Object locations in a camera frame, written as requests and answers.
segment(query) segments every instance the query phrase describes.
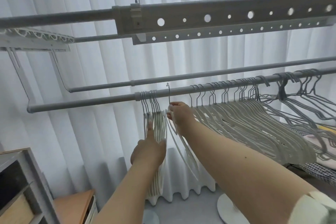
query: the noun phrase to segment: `forearm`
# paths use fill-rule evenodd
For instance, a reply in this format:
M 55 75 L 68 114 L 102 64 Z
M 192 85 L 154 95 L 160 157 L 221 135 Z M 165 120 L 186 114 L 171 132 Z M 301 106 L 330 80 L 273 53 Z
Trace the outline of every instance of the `forearm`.
M 186 125 L 183 136 L 251 224 L 286 223 L 299 198 L 316 190 L 270 158 L 197 121 Z
M 146 193 L 157 170 L 155 164 L 136 162 L 94 220 L 94 224 L 141 224 Z

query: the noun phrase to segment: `clothes drying rack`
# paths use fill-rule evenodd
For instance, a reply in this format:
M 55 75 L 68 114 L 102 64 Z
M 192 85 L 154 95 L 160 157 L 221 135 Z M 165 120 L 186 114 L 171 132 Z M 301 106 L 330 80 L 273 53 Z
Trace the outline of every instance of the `clothes drying rack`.
M 112 19 L 115 20 L 118 34 L 76 38 L 27 28 Z M 132 100 L 140 101 L 149 99 L 151 96 L 149 92 L 136 92 L 120 96 L 37 104 L 16 51 L 49 52 L 61 90 L 73 93 L 336 61 L 336 56 L 70 88 L 65 85 L 61 77 L 55 54 L 55 52 L 70 51 L 69 44 L 129 37 L 132 38 L 134 45 L 153 44 L 229 35 L 326 27 L 334 25 L 335 22 L 336 0 L 214 0 L 154 5 L 140 5 L 136 3 L 129 6 L 114 6 L 111 9 L 104 10 L 0 18 L 0 50 L 8 52 L 29 100 L 27 111 L 35 113 Z M 336 73 L 336 67 L 321 69 L 316 72 L 294 72 L 298 78 L 332 73 Z M 266 76 L 266 79 L 268 82 L 277 82 L 281 81 L 282 77 L 275 74 Z M 263 83 L 263 79 L 256 77 L 254 83 Z M 218 86 L 216 89 L 239 87 L 242 85 L 246 85 L 246 82 L 238 79 L 235 80 L 235 83 L 225 86 L 223 84 L 223 86 Z M 203 91 L 213 90 L 213 86 L 210 84 L 205 84 L 203 88 Z M 199 91 L 192 86 L 178 87 L 156 90 L 156 97 L 176 96 L 196 92 Z

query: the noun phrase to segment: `human hand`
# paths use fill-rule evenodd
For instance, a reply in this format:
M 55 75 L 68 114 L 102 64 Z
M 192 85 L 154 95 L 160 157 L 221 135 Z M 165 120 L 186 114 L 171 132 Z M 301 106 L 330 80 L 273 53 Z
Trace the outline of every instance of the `human hand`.
M 188 125 L 196 122 L 192 109 L 183 102 L 171 102 L 169 110 L 174 114 L 175 124 L 180 135 L 184 135 L 185 129 Z M 168 119 L 172 120 L 171 113 L 167 112 Z
M 139 140 L 131 155 L 131 164 L 145 162 L 154 165 L 157 169 L 166 156 L 166 141 L 160 143 L 154 139 L 153 123 L 150 121 L 147 129 L 147 138 Z

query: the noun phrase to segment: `sheer curtain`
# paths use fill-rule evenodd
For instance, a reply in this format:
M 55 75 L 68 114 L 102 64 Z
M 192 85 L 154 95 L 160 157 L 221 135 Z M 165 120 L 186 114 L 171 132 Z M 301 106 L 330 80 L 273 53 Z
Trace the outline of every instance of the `sheer curtain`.
M 142 4 L 183 1 L 202 0 L 140 0 Z M 134 0 L 0 0 L 0 16 L 106 9 L 131 3 Z M 42 29 L 75 37 L 117 32 L 114 21 Z M 137 46 L 132 45 L 131 39 L 118 39 L 71 44 L 70 48 L 71 52 L 58 52 L 57 59 L 66 85 L 76 87 L 332 56 L 336 50 L 336 27 Z M 37 102 L 41 104 L 166 88 L 165 83 L 158 83 L 70 94 L 58 84 L 47 52 L 19 52 L 18 55 Z M 315 64 L 287 70 L 332 65 L 334 63 Z M 284 70 L 184 80 L 171 82 L 170 86 L 269 75 Z M 326 79 L 321 90 L 326 97 L 332 98 L 335 94 L 330 84 L 334 77 Z M 190 104 L 188 95 L 172 99 Z M 159 99 L 159 103 L 166 107 L 168 99 Z M 11 60 L 6 52 L 0 52 L 0 148 L 31 147 L 54 197 L 94 188 L 102 207 L 130 167 L 132 150 L 143 138 L 141 103 L 133 101 L 36 114 L 28 114 L 26 107 L 27 97 Z M 190 189 L 200 193 L 204 185 L 215 190 L 214 180 L 202 167 L 201 183 L 194 180 L 170 137 L 167 144 L 163 196 L 168 201 L 175 192 L 180 192 L 183 198 L 188 197 Z

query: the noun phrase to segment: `white sleeve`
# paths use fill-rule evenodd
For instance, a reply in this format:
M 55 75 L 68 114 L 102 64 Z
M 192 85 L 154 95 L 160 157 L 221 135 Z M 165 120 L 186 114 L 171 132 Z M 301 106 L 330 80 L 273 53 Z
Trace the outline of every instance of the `white sleeve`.
M 288 224 L 336 224 L 336 202 L 319 191 L 297 201 Z

